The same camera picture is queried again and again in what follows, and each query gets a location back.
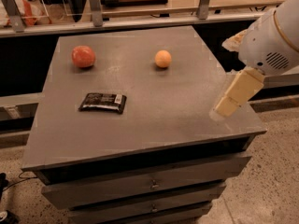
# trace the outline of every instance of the speckled floor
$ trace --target speckled floor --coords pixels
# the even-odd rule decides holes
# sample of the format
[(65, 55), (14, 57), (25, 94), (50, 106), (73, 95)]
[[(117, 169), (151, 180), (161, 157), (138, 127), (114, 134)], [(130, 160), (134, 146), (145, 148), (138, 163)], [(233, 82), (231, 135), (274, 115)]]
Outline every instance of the speckled floor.
[[(226, 190), (206, 216), (181, 224), (299, 223), (299, 98), (287, 96), (253, 107), (268, 129), (250, 145), (253, 158), (240, 176), (226, 181)], [(26, 139), (0, 139), (0, 172), (10, 183), (19, 181)], [(69, 223), (65, 211), (42, 197), (41, 187), (40, 181), (31, 179), (8, 189), (0, 210), (18, 215), (21, 224)]]

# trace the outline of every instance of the drawer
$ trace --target drawer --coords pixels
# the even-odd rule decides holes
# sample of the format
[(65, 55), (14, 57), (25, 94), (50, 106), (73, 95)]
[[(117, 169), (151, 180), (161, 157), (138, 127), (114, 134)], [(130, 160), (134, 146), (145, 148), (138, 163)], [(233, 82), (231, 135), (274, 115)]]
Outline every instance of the drawer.
[(201, 217), (209, 212), (211, 203), (197, 203), (179, 208), (169, 209), (156, 214), (129, 217), (121, 220), (107, 222), (109, 224), (164, 224), (180, 221), (192, 217)]
[(184, 161), (45, 186), (42, 194), (58, 209), (100, 203), (143, 193), (223, 180), (238, 175), (249, 161), (245, 152)]
[(219, 198), (225, 189), (224, 183), (189, 186), (171, 189), (69, 212), (69, 218), (76, 224), (95, 224), (143, 214), (157, 213), (166, 209)]

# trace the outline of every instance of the metal post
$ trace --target metal post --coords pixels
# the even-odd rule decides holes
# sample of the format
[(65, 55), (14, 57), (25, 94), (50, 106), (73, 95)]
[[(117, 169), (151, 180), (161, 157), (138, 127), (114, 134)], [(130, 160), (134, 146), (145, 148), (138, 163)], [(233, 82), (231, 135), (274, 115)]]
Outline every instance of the metal post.
[(99, 27), (103, 25), (102, 9), (100, 0), (90, 0), (93, 25)]
[(21, 14), (15, 0), (2, 0), (2, 3), (9, 16), (12, 29), (17, 33), (23, 32), (26, 25), (21, 18)]
[(208, 6), (210, 0), (199, 0), (196, 15), (199, 19), (206, 19), (208, 16)]

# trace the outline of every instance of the gray tabletop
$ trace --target gray tabletop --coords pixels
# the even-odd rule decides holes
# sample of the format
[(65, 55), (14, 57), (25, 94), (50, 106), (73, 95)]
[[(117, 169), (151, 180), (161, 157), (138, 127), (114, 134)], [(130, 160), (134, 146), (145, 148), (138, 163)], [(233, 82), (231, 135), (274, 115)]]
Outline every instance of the gray tabletop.
[[(71, 51), (78, 45), (95, 51), (92, 69), (80, 70), (72, 64)], [(172, 55), (166, 70), (154, 64), (160, 49)], [(263, 124), (249, 105), (225, 120), (209, 116), (225, 78), (221, 65), (191, 26), (61, 37), (22, 169), (263, 133)], [(79, 112), (88, 92), (126, 95), (123, 114)]]

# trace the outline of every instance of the dresser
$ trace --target dresser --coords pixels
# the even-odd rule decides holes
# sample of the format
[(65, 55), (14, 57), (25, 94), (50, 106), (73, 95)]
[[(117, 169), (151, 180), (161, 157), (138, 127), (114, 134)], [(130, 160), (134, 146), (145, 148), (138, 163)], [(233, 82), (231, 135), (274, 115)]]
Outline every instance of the dresser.
[[(72, 64), (73, 47), (96, 54)], [(172, 62), (157, 68), (168, 50)], [(74, 223), (169, 223), (207, 214), (265, 127), (249, 105), (213, 119), (227, 74), (191, 26), (60, 37), (22, 161)], [(127, 97), (123, 114), (79, 112), (90, 92)]]

